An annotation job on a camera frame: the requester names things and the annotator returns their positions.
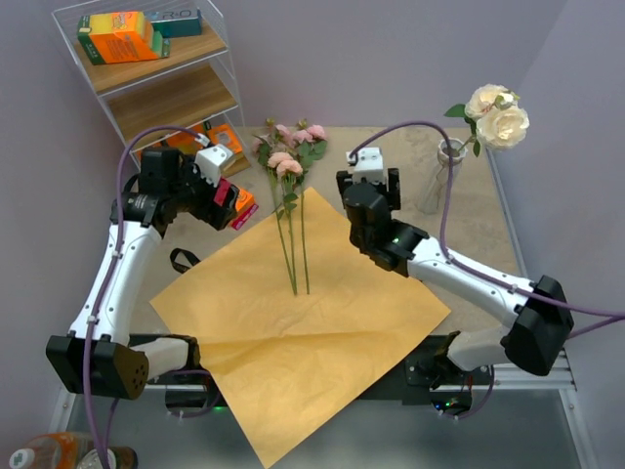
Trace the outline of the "orange wrapping paper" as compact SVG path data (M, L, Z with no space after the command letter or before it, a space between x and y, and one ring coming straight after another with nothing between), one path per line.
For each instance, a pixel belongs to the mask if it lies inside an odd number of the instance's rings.
M448 308L421 282L353 248L348 220L314 189L295 212L310 285L292 289L266 219L157 294L152 308L194 337L265 467L350 404L418 346Z

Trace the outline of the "pink flower bunch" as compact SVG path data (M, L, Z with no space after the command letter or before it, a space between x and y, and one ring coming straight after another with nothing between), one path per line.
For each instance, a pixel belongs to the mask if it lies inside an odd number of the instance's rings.
M328 148L325 129L307 120L293 128L265 120L262 135L253 136L253 155L267 175L273 217L291 290L299 292L296 261L296 237L301 238L305 292L311 292L305 222L305 184L313 164L324 157Z

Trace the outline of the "black printed ribbon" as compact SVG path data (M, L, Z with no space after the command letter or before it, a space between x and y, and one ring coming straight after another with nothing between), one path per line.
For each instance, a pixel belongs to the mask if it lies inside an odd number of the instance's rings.
M169 259L172 268L179 274L184 274L200 263L200 259L194 253L182 248L173 249Z

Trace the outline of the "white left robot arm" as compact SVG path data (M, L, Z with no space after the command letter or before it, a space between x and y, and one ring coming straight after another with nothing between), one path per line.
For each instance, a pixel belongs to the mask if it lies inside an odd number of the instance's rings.
M170 373L181 383L202 371L195 338L130 331L149 261L167 228L188 213L217 231L236 216L239 189L223 176L234 156L223 145L194 155L179 149L143 151L141 170L113 201L106 250L89 296L63 336L53 335L46 356L67 391L136 399L148 381Z

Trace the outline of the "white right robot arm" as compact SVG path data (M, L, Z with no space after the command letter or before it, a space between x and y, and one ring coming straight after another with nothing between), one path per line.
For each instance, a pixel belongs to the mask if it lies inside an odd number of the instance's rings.
M433 283L479 307L499 322L477 332L452 332L433 357L433 372L458 383L482 365L512 363L536 376L550 373L574 327L562 285L509 276L455 251L438 239L393 218L400 207L398 171L386 183L359 182L347 171L336 175L351 223L350 242L378 267Z

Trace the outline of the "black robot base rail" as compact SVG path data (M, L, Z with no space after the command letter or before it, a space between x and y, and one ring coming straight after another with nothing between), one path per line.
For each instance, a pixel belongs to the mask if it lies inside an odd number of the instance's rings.
M451 415L467 413L478 402L479 386L495 385L494 367L483 365L472 371L454 371L442 361L442 349L450 339L430 335L402 361L360 393L359 401L400 402L402 405L430 405ZM168 374L152 380L153 388L165 390L164 402L172 412L227 408L212 377L204 374Z

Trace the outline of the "white rose stem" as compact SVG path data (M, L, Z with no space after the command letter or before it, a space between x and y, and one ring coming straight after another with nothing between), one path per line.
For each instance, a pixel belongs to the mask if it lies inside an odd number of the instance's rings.
M482 148L507 150L521 143L530 126L529 116L519 105L520 97L512 89L499 84L478 87L464 104L450 107L445 117L460 118L471 135L452 155L460 155L470 147L474 156Z

